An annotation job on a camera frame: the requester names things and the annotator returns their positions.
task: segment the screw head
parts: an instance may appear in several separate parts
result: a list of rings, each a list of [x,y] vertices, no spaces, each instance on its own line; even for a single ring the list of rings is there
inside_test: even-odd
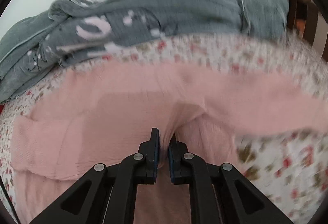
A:
[[[226,170],[226,171],[230,171],[230,170],[232,170],[232,165],[229,164],[229,163],[224,163],[224,164],[222,165],[222,168],[223,168],[224,170]]]
[[[134,160],[142,160],[143,159],[143,154],[136,153],[136,154],[134,154],[133,159]]]
[[[104,164],[99,163],[95,165],[93,168],[95,169],[95,171],[102,171],[105,168],[105,166]]]
[[[183,157],[187,160],[191,160],[194,158],[194,155],[192,153],[185,153]]]

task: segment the pink cloth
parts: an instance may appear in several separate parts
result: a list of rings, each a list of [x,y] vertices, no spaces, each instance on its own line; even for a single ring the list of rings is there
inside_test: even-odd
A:
[[[192,64],[114,61],[91,72],[70,71],[61,88],[15,121],[18,214],[30,222],[95,163],[113,165],[137,152],[152,127],[161,131],[162,163],[175,131],[207,162],[237,165],[235,135],[304,127],[326,132],[327,117],[326,103],[277,73],[229,75]],[[164,168],[155,186],[139,187],[135,223],[188,223],[181,221],[190,219],[188,188],[171,185]]]

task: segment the white floral sheet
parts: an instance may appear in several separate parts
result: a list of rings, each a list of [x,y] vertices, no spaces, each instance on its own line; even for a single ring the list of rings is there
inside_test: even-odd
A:
[[[227,73],[277,70],[291,74],[304,92],[322,100],[328,98],[328,66],[314,50],[293,36],[286,36],[279,44],[236,35],[176,36],[86,61],[73,69],[89,70],[110,59],[139,63],[197,62]],[[9,102],[0,115],[0,175],[14,206],[14,171],[10,166],[14,118],[27,114],[39,98],[58,88],[66,70],[54,69],[36,86]],[[269,139],[244,137],[236,144],[245,176],[294,223],[307,223],[328,187],[328,136],[303,130]],[[0,199],[11,212],[2,191]]]

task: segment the mattress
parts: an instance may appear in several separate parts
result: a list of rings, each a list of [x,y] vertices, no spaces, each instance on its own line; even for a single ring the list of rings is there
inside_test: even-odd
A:
[[[277,70],[293,76],[310,95],[328,99],[328,66],[306,43],[287,35],[280,43],[239,35],[193,34],[162,38],[71,68],[57,67],[42,81],[10,101],[0,115],[0,175],[16,207],[10,141],[14,119],[58,88],[68,69],[87,71],[107,60],[120,62],[195,62],[222,73]],[[313,131],[236,140],[245,176],[295,223],[307,223],[328,189],[328,136]],[[11,212],[2,191],[0,199]]]

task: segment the gray comforter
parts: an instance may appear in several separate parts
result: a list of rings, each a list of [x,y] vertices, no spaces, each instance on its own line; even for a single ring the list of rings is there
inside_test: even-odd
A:
[[[16,23],[0,41],[0,102],[56,64],[70,66],[122,47],[183,33],[277,39],[288,0],[57,0]]]

